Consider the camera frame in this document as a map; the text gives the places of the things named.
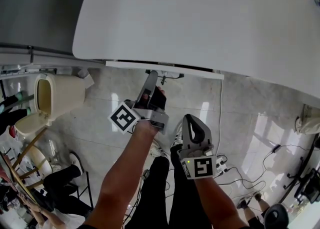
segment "black leg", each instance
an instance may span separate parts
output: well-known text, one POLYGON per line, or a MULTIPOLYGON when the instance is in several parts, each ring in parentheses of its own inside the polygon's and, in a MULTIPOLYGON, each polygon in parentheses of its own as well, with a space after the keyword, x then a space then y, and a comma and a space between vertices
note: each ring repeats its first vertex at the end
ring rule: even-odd
POLYGON ((125 229, 166 229, 166 179, 169 160, 165 157, 154 159, 148 178, 143 182, 141 199, 132 219, 125 229))
POLYGON ((179 161, 177 151, 181 148, 182 145, 171 148, 175 187, 169 228, 212 229, 211 222, 202 207, 196 184, 193 180, 187 179, 179 161))

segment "cable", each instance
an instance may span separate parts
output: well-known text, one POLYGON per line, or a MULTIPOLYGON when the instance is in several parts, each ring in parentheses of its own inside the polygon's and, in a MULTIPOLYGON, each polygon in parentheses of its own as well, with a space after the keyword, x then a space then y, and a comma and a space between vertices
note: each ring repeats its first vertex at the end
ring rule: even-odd
POLYGON ((221 89, 220 89, 219 142, 218 142, 218 146, 216 147, 215 155, 217 155, 217 153, 219 151, 219 146, 220 146, 220 141, 221 141, 221 116, 222 116, 222 93, 223 93, 222 79, 220 80, 220 82, 221 82, 221 89))
POLYGON ((239 196, 235 196, 235 197, 231 198, 231 200, 233 200, 233 199, 235 199, 235 198, 242 197, 242 196, 248 196, 249 194, 252 194, 252 193, 255 193, 255 192, 257 192, 257 191, 254 190, 254 191, 248 192, 248 193, 246 193, 246 194, 242 194, 242 195, 239 195, 239 196))
MULTIPOLYGON (((234 181, 232 181, 232 182, 230 182, 230 183, 219 183, 218 186, 227 186, 227 185, 231 185, 231 184, 233 184, 233 183, 235 183, 235 182, 238 182, 238 181, 246 181, 246 180, 245 180, 245 179, 237 179, 237 180, 234 180, 234 181)), ((256 186, 259 185, 260 183, 264 183, 263 188, 265 188, 266 185, 267 185, 266 181, 261 180, 260 182, 256 183, 255 185, 253 185, 253 186, 251 186, 251 187, 246 187, 244 184, 243 184, 243 186, 244 186, 245 189, 249 190, 249 189, 252 189, 252 188, 256 187, 256 186)))
POLYGON ((253 209, 253 210, 255 210, 255 211, 259 211, 259 212, 262 212, 261 210, 259 210, 259 209, 256 209, 256 208, 254 208, 254 207, 250 207, 250 206, 248 206, 248 208, 250 208, 250 209, 253 209))
POLYGON ((173 193, 173 194, 170 194, 170 195, 168 195, 168 196, 166 196, 165 198, 168 198, 168 197, 173 196, 173 195, 174 195, 174 193, 173 193))
POLYGON ((168 189, 165 189, 165 191, 168 191, 170 189, 170 184, 168 181, 165 181, 166 184, 168 184, 169 188, 168 189))
POLYGON ((232 194, 232 192, 234 191, 234 189, 233 189, 233 187, 232 187, 230 184, 228 184, 228 187, 231 187, 231 192, 228 194, 228 196, 230 197, 230 195, 232 194))
POLYGON ((266 160, 266 158, 268 158, 271 154, 272 154, 272 152, 268 153, 268 154, 264 157, 264 159, 263 159, 263 161, 262 161, 262 166, 263 166, 263 167, 262 167, 262 174, 261 174, 256 180, 254 180, 254 181, 249 181, 249 180, 247 180, 247 179, 244 179, 243 176, 241 175, 241 173, 239 172, 238 168, 234 166, 234 167, 229 168, 228 171, 231 170, 231 169, 236 169, 236 171, 237 171, 238 174, 240 175, 241 179, 234 180, 234 181, 232 181, 232 182, 230 182, 230 183, 222 183, 222 184, 218 184, 218 185, 219 185, 219 186, 226 186, 226 185, 230 185, 230 184, 233 184, 233 183, 235 183, 235 182, 241 181, 243 187, 244 187, 245 189, 249 190, 249 189, 252 189, 252 188, 256 187, 257 185, 259 185, 260 183, 263 182, 263 183, 264 183, 264 186, 261 188, 261 189, 263 189, 263 188, 266 187, 266 185, 267 185, 266 181, 264 181, 264 180, 261 180, 260 182, 254 184, 254 185, 251 186, 251 187, 246 187, 245 184, 244 184, 244 181, 246 181, 246 182, 248 182, 248 183, 250 183, 250 184, 253 184, 253 183, 257 182, 257 181, 265 174, 265 172, 267 171, 267 168, 266 168, 266 166, 265 166, 265 160, 266 160))
POLYGON ((220 157, 220 156, 225 157, 225 161, 224 161, 224 163, 223 163, 223 164, 225 164, 225 163, 228 161, 228 157, 225 156, 224 154, 218 154, 218 155, 217 155, 217 157, 220 157))
POLYGON ((280 145, 280 148, 281 147, 299 147, 299 148, 301 148, 302 150, 305 150, 305 151, 310 151, 311 150, 311 149, 304 149, 300 145, 294 145, 294 144, 280 145))
POLYGON ((134 205, 132 206, 132 209, 131 209, 129 215, 128 215, 128 214, 125 214, 127 217, 125 218, 125 220, 123 220, 122 227, 124 226, 124 224, 126 223, 126 221, 128 220, 128 218, 131 217, 131 213, 132 213, 133 210, 134 210, 133 208, 138 206, 138 203, 139 203, 139 200, 140 200, 140 196, 141 196, 141 185, 142 185, 142 173, 141 173, 141 176, 140 176, 140 184, 139 184, 138 193, 137 193, 137 195, 136 195, 136 201, 135 201, 134 205))

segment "marble floor tile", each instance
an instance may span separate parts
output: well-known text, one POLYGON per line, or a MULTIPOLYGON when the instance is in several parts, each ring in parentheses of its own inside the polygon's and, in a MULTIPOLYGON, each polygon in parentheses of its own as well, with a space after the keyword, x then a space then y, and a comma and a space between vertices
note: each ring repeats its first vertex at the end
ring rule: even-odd
MULTIPOLYGON (((295 118, 302 111, 303 104, 293 89, 234 73, 223 74, 223 112, 295 118)), ((219 98, 216 97, 215 111, 220 110, 219 98)))
MULTIPOLYGON (((60 134, 60 138, 68 150, 77 153, 83 168, 89 172, 92 199, 95 204, 105 175, 124 149, 82 140, 66 134, 60 134)), ((85 186, 87 184, 85 174, 76 178, 75 182, 78 186, 85 186)))
POLYGON ((220 95, 218 86, 220 81, 185 75, 180 79, 167 79, 162 86, 166 93, 166 105, 169 107, 209 110, 215 107, 216 96, 220 95))
MULTIPOLYGON (((45 147, 52 141, 59 150, 63 150, 61 160, 65 163, 68 163, 68 155, 65 155, 68 150, 77 152, 83 166, 89 171, 93 202, 96 203, 104 176, 119 158, 131 136, 129 133, 120 133, 109 122, 108 116, 119 102, 137 98, 148 75, 145 70, 112 67, 89 69, 89 72, 95 84, 86 90, 84 105, 57 118, 37 146, 43 148, 44 153, 50 153, 50 149, 46 150, 45 147)), ((220 81, 186 75, 181 79, 167 79, 161 86, 166 91, 165 111, 169 115, 169 122, 166 133, 158 133, 156 139, 169 153, 184 115, 192 114, 200 118, 211 130, 215 149, 220 138, 218 153, 227 156, 227 168, 236 167, 239 171, 232 168, 215 179, 218 184, 228 184, 221 186, 223 191, 236 204, 241 197, 261 190, 262 198, 274 204, 285 192, 283 185, 290 182, 287 173, 294 174, 300 157, 307 155, 305 150, 296 146, 309 149, 313 139, 313 136, 294 132, 295 118, 300 115, 303 104, 293 89, 242 75, 224 75, 220 135, 220 81), (284 147, 266 158, 276 145, 284 147), (239 173, 250 182, 233 182, 241 178, 239 173)), ((13 95, 20 88, 33 94, 34 79, 27 77, 6 81, 7 93, 13 95)), ((3 134, 0 137, 2 147, 9 140, 7 134, 3 134)), ((315 155, 312 156, 314 162, 319 160, 315 155)), ((148 156, 143 168, 150 168, 152 162, 153 158, 148 156)), ((80 186, 85 185, 84 179, 79 178, 80 186)), ((170 185, 165 192, 169 196, 166 198, 169 219, 173 201, 170 195, 175 188, 173 170, 169 171, 167 182, 170 185)), ((131 205, 136 201, 137 192, 131 205)), ((254 200, 250 206, 259 209, 254 200)))
POLYGON ((148 75, 142 69, 105 67, 89 69, 94 85, 87 90, 88 98, 124 101, 136 100, 148 75))
POLYGON ((130 134, 122 134, 108 120, 112 109, 118 106, 110 100, 86 98, 84 105, 60 116, 52 129, 79 139, 107 146, 126 147, 130 134))
MULTIPOLYGON (((87 97, 113 101, 135 100, 148 75, 145 70, 106 67, 89 70, 95 84, 87 90, 87 97)), ((157 85, 166 92, 167 107, 214 110, 219 95, 218 80, 185 75, 180 79, 167 79, 157 85)))

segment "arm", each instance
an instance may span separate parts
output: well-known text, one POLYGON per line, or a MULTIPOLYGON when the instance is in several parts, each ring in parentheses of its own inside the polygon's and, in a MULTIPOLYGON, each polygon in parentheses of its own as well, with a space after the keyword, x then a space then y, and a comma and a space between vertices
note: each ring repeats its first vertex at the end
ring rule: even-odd
POLYGON ((39 207, 39 212, 44 215, 45 217, 48 218, 48 220, 50 221, 50 223, 56 228, 56 229, 66 229, 66 224, 59 218, 57 217, 55 214, 53 214, 52 212, 39 207))
POLYGON ((36 212, 36 211, 34 211, 32 209, 30 209, 30 211, 31 211, 32 215, 34 216, 35 220, 38 222, 39 226, 43 227, 44 223, 45 223, 45 220, 42 217, 42 215, 39 212, 36 212))
POLYGON ((145 160, 158 130, 140 121, 123 153, 106 174, 97 204, 84 222, 97 229, 120 229, 140 180, 145 160))
POLYGON ((212 177, 196 179, 195 185, 203 209, 214 229, 239 229, 248 226, 240 219, 232 200, 219 185, 217 185, 212 177))
POLYGON ((35 220, 38 222, 38 224, 42 227, 45 223, 44 218, 41 216, 43 214, 45 217, 48 218, 50 223, 56 228, 56 229, 66 229, 66 224, 55 214, 52 212, 32 203, 29 199, 26 199, 26 197, 20 192, 19 197, 22 200, 22 202, 27 205, 31 213, 33 214, 35 220))

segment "black shoe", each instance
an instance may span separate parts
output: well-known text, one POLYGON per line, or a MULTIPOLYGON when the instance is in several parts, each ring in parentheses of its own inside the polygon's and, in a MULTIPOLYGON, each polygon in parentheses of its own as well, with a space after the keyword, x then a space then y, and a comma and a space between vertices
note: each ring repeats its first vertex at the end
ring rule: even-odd
POLYGON ((257 202, 260 202, 261 201, 261 193, 260 192, 255 193, 254 198, 257 202))
POLYGON ((248 204, 246 202, 246 198, 241 198, 236 206, 238 210, 245 209, 247 207, 248 207, 248 204))

